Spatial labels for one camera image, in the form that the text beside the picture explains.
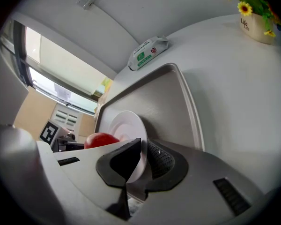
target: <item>green label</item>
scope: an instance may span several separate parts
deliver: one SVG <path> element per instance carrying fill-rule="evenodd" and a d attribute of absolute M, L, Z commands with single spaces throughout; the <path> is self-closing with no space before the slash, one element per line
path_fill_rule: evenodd
<path fill-rule="evenodd" d="M 148 57 L 144 58 L 142 61 L 139 62 L 138 66 L 140 67 L 145 61 L 147 61 L 151 57 L 152 57 L 152 55 L 149 55 Z"/>
<path fill-rule="evenodd" d="M 137 61 L 142 60 L 145 57 L 144 52 L 137 56 Z"/>

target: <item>flower pot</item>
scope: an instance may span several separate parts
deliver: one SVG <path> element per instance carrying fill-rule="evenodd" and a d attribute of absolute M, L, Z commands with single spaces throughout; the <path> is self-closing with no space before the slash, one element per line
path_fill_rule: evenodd
<path fill-rule="evenodd" d="M 273 30 L 273 21 L 268 20 L 270 29 Z M 265 21 L 262 16 L 252 13 L 249 16 L 240 15 L 239 26 L 244 33 L 249 35 L 251 38 L 261 43 L 271 44 L 274 40 L 272 36 L 265 35 Z"/>

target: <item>white table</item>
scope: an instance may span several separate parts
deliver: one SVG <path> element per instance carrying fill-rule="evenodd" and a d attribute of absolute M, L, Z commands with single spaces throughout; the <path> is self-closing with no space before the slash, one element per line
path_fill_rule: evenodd
<path fill-rule="evenodd" d="M 206 151 L 266 193 L 281 184 L 281 32 L 274 44 L 262 44 L 240 30 L 238 19 L 217 17 L 169 35 L 167 51 L 116 76 L 108 99 L 159 66 L 176 63 L 194 97 Z"/>

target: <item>white plate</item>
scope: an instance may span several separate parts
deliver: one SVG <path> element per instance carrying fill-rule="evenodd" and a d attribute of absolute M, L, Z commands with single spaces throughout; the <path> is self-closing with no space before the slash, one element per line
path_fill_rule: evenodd
<path fill-rule="evenodd" d="M 140 161 L 131 174 L 127 183 L 136 181 L 144 172 L 147 164 L 147 132 L 141 118 L 131 112 L 120 112 L 111 122 L 108 133 L 118 138 L 120 141 L 128 139 L 141 139 Z"/>

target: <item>beige wall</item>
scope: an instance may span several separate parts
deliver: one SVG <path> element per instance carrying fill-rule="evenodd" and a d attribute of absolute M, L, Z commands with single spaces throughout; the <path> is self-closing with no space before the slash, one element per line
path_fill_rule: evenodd
<path fill-rule="evenodd" d="M 35 140 L 39 140 L 39 134 L 45 123 L 51 118 L 56 102 L 34 88 L 28 87 L 29 94 L 23 102 L 14 126 L 28 131 Z"/>
<path fill-rule="evenodd" d="M 29 94 L 23 102 L 14 122 L 16 128 L 28 131 L 35 140 L 39 140 L 39 134 L 45 123 L 51 118 L 56 102 L 34 88 L 28 87 Z M 82 114 L 77 142 L 84 143 L 87 136 L 94 133 L 95 121 L 93 116 Z"/>

